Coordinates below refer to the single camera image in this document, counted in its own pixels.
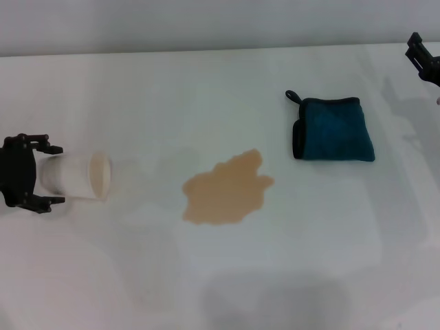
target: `table surface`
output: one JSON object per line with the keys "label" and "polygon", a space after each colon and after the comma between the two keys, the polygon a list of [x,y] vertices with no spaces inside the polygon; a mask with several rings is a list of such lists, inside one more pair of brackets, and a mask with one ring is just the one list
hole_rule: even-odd
{"label": "table surface", "polygon": [[[113,160],[105,203],[2,205],[0,328],[438,329],[440,93],[405,51],[0,58],[2,136]],[[376,161],[294,160],[287,89],[360,98]],[[250,149],[275,181],[263,207],[184,221],[182,185]]]}

